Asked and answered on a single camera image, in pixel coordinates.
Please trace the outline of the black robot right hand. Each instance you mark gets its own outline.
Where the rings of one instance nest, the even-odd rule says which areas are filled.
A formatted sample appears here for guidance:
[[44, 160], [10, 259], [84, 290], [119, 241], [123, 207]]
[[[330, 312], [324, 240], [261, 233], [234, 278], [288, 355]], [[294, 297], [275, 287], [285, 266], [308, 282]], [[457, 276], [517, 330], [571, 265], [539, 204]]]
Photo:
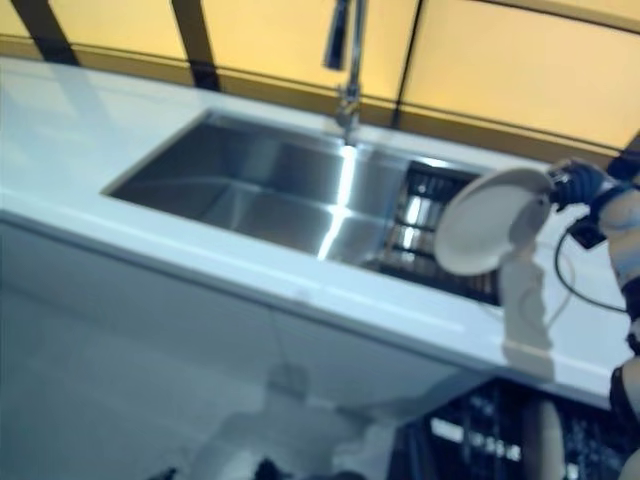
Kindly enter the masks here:
[[575, 158], [552, 165], [546, 175], [553, 185], [550, 200], [558, 211], [574, 204], [589, 205], [608, 178], [600, 167]]

